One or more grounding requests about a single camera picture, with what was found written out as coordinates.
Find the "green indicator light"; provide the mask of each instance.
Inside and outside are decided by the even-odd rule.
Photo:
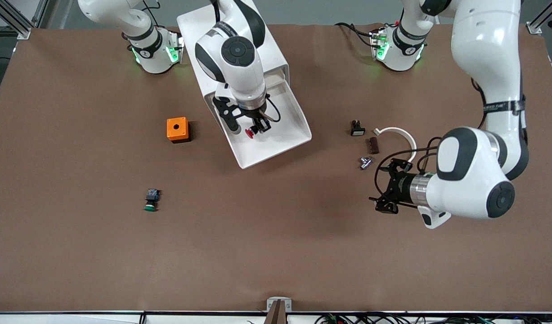
[[[170,57],[170,61],[172,63],[176,63],[178,61],[178,55],[175,54],[176,50],[175,49],[170,49],[169,47],[166,47],[167,49],[167,53],[168,53],[168,56]]]
[[[389,47],[390,47],[390,43],[386,42],[384,46],[382,46],[382,48],[378,50],[378,59],[380,61],[383,61],[383,59],[386,57],[386,53]]]
[[[141,64],[140,59],[138,58],[138,53],[136,53],[136,50],[133,48],[132,48],[132,53],[134,53],[134,56],[136,57],[136,62],[138,62],[138,64]]]
[[[420,59],[423,49],[424,49],[424,45],[422,45],[422,47],[420,47],[420,50],[418,51],[418,56],[416,57],[416,61]]]

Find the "metal bolt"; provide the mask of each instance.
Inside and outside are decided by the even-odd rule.
[[[360,162],[362,162],[360,169],[365,170],[365,169],[368,169],[368,166],[370,166],[370,164],[374,162],[374,158],[371,156],[362,157],[360,158]]]

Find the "gray floor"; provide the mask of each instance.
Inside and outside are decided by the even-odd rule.
[[[146,0],[150,6],[154,0]],[[525,0],[521,22],[531,20],[547,5],[548,0]],[[183,13],[209,4],[208,0],[160,0],[162,9],[153,10],[160,25],[175,26],[175,18]],[[340,21],[358,25],[393,22],[399,18],[402,5],[397,0],[255,0],[267,24],[332,25]],[[77,0],[56,0],[52,14],[44,23],[47,28],[95,29],[102,26],[83,16]],[[143,8],[142,2],[137,8]],[[552,58],[552,29],[544,25],[543,37]],[[15,39],[0,37],[0,56],[10,57]],[[0,60],[0,82],[8,62]]]

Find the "orange box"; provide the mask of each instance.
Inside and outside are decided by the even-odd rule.
[[[166,131],[168,139],[174,144],[192,140],[190,137],[190,125],[186,117],[168,119]]]

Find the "white box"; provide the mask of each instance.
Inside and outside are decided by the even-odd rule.
[[[256,12],[258,11],[253,1],[242,1],[255,9]],[[225,125],[224,120],[220,118],[218,111],[212,104],[212,98],[214,97],[218,82],[212,80],[196,61],[194,50],[196,41],[212,29],[216,23],[214,8],[212,5],[209,5],[194,10],[193,12],[178,16],[177,21],[180,32],[184,37],[185,48],[192,62],[192,68],[196,74],[204,101],[222,128],[224,135],[226,135],[238,165],[242,169],[251,167],[254,164],[311,140],[311,131],[306,117],[290,89],[290,68],[288,62],[286,62],[284,55],[282,55],[272,33],[270,33],[267,27],[264,44],[257,51],[264,68],[267,93],[270,94],[270,99],[278,107],[278,110],[282,114],[282,119],[278,123],[271,123],[272,129],[266,133],[258,134],[253,139],[250,139],[244,131],[241,131],[238,135],[233,134]],[[268,103],[267,107],[266,113],[269,116],[275,117],[277,113],[272,105]],[[238,123],[242,129],[252,126],[251,119],[247,117],[239,118]]]

